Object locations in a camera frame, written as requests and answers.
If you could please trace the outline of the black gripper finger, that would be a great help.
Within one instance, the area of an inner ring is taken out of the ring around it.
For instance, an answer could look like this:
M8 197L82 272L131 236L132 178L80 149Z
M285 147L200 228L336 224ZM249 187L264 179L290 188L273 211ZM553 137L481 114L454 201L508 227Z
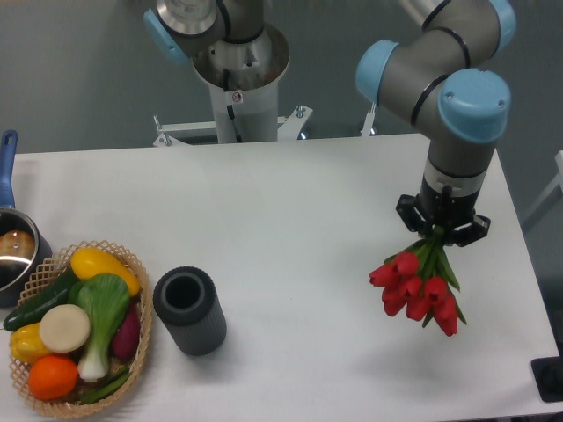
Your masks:
M431 224L419 207L418 198L408 194L401 194L396 205L398 216L406 228L419 237L430 237Z
M469 222L450 230L444 243L448 246L465 247L486 237L490 226L491 220L488 217L474 215Z

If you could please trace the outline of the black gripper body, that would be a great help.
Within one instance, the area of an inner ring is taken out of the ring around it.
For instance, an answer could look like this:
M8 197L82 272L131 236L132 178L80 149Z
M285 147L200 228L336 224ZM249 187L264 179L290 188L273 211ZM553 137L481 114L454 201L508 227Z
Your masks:
M420 192L416 196L416 206L424 220L432 225L456 228L472 220L474 207L478 193L466 196L455 196L453 188L445 186L446 193L442 188L430 186L423 179Z

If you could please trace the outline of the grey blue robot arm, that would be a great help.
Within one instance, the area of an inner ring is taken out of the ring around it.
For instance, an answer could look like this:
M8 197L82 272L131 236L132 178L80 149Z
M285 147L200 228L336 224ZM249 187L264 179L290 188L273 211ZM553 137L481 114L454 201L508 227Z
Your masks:
M363 54L357 90L429 140L420 192L396 206L406 227L463 247L485 237L475 204L511 107L507 83L479 65L513 39L508 1L407 1L421 36L400 46L380 40Z

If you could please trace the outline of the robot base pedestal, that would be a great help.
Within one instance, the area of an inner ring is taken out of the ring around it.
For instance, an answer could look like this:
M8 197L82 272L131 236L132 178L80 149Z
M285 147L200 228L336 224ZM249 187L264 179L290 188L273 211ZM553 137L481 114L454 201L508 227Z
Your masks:
M278 138L278 86L289 45L261 1L156 1L143 23L159 51L208 86L220 143Z

